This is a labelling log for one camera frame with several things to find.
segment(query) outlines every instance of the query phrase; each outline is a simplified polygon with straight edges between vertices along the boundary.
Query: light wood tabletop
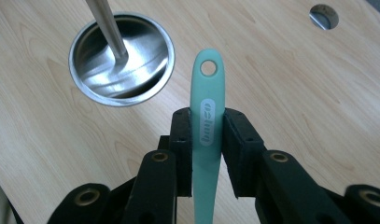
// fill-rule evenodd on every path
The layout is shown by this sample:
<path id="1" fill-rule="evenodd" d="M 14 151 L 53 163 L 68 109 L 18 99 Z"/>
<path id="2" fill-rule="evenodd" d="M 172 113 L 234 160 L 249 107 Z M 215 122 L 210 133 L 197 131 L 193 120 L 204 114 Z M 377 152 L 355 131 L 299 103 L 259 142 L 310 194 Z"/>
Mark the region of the light wood tabletop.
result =
<path id="1" fill-rule="evenodd" d="M 70 46 L 93 20 L 85 1 L 0 0 L 0 185 L 25 223 L 46 223 L 85 183 L 116 188 L 190 105 L 196 54 L 217 49 L 226 106 L 242 111 L 269 149 L 292 154 L 316 182 L 343 194 L 380 188 L 380 14 L 363 0 L 109 1 L 157 21 L 176 50 L 174 72 L 150 100 L 100 105 L 75 85 Z M 324 31 L 317 4 L 339 23 Z M 179 198 L 178 223 L 193 223 Z M 221 163 L 215 223 L 258 223 L 254 199 L 236 200 Z"/>

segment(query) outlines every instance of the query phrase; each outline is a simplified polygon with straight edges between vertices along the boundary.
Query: wood grain surface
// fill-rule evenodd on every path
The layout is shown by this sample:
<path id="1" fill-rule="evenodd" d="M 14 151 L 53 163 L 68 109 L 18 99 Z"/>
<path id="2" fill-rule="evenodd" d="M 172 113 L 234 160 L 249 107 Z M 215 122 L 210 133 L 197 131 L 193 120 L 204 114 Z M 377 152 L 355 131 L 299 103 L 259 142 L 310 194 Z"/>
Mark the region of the wood grain surface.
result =
<path id="1" fill-rule="evenodd" d="M 380 14 L 363 0 L 109 1 L 147 15 L 174 41 L 176 66 L 147 102 L 108 107 L 74 84 L 68 52 L 93 17 L 85 1 L 0 0 L 0 185 L 25 223 L 45 223 L 72 189 L 111 189 L 137 174 L 189 106 L 196 54 L 225 62 L 226 106 L 244 112 L 269 149 L 292 154 L 321 186 L 380 188 Z M 339 15 L 323 31 L 316 4 Z M 215 223 L 258 223 L 254 199 L 233 197 L 221 164 Z M 178 223 L 193 223 L 178 199 Z"/>

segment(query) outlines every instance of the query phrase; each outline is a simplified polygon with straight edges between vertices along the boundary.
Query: mint green spatula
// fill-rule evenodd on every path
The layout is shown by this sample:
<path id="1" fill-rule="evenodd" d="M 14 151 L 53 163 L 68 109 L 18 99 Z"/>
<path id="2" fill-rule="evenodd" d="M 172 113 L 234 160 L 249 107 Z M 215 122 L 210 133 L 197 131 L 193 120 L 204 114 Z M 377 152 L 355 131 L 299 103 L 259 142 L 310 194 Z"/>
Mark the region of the mint green spatula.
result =
<path id="1" fill-rule="evenodd" d="M 216 67 L 211 75 L 202 72 L 202 64 L 208 61 Z M 192 183 L 196 224 L 213 223 L 224 110 L 224 64 L 215 49 L 204 49 L 195 59 L 190 90 Z"/>

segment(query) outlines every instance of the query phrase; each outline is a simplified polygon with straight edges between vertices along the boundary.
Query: screw hole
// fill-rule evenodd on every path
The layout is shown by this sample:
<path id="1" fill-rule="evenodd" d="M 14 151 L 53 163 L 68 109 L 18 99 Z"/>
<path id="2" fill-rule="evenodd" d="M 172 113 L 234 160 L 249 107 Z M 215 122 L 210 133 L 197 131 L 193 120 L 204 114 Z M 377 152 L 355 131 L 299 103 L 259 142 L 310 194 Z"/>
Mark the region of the screw hole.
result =
<path id="1" fill-rule="evenodd" d="M 339 22 L 336 11 L 332 7 L 322 4 L 311 8 L 309 18 L 315 26 L 322 30 L 333 29 Z"/>
<path id="2" fill-rule="evenodd" d="M 166 161 L 169 156 L 166 153 L 157 152 L 152 155 L 154 161 Z"/>
<path id="3" fill-rule="evenodd" d="M 100 192 L 97 189 L 84 189 L 75 198 L 74 202 L 78 206 L 87 206 L 97 201 Z"/>
<path id="4" fill-rule="evenodd" d="M 213 61 L 204 61 L 201 65 L 201 70 L 204 76 L 211 77 L 217 71 L 217 66 Z"/>
<path id="5" fill-rule="evenodd" d="M 286 162 L 289 160 L 289 158 L 286 155 L 278 152 L 272 153 L 271 159 L 278 162 Z"/>
<path id="6" fill-rule="evenodd" d="M 362 189 L 359 192 L 359 195 L 367 203 L 380 207 L 380 194 L 378 192 L 369 189 Z"/>

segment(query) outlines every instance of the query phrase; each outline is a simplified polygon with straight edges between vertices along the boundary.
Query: stainless steel bowl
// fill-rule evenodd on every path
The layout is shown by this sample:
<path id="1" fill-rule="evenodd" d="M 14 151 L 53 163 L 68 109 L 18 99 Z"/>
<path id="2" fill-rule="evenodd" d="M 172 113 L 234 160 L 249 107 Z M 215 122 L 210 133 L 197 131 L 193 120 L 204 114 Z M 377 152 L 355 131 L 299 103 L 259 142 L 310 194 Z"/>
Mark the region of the stainless steel bowl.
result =
<path id="1" fill-rule="evenodd" d="M 85 95 L 103 105 L 136 105 L 167 83 L 175 64 L 172 40 L 154 20 L 135 13 L 116 14 L 128 61 L 116 63 L 96 21 L 75 38 L 69 54 L 71 75 Z"/>

